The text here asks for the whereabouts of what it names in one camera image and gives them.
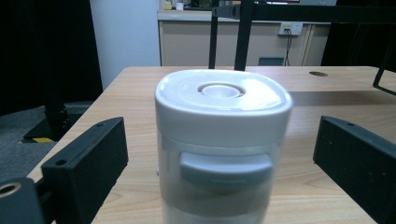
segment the wooden table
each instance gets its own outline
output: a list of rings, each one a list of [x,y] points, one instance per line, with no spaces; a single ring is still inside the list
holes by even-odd
[[[43,160],[94,123],[124,117],[130,162],[94,223],[162,223],[154,89],[165,75],[192,68],[197,67],[126,68]],[[274,79],[295,101],[265,223],[374,223],[312,157],[322,115],[346,119],[396,142],[396,97],[372,87],[376,68],[247,67],[247,71]],[[327,76],[313,76],[311,71]],[[386,72],[381,83],[396,90],[395,75]],[[35,181],[41,177],[39,165],[29,175]]]

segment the white wall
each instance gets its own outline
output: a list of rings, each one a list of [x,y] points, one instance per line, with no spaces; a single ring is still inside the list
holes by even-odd
[[[91,0],[103,88],[128,66],[160,66],[157,0]]]

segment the white lid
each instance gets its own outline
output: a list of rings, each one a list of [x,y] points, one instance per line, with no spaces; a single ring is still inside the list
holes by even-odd
[[[163,135],[217,147],[259,146],[283,138],[292,106],[288,92],[272,79],[226,70],[169,74],[155,98]],[[280,136],[268,134],[279,131]]]

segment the gray handle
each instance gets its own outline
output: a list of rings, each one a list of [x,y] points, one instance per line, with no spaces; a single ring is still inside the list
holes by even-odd
[[[274,166],[268,154],[212,156],[182,152],[179,162],[183,179],[216,189],[258,185],[271,177]]]

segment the white plastic container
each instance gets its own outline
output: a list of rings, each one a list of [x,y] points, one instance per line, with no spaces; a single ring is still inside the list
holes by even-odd
[[[155,91],[164,224],[262,223],[292,107],[267,77],[186,70]]]

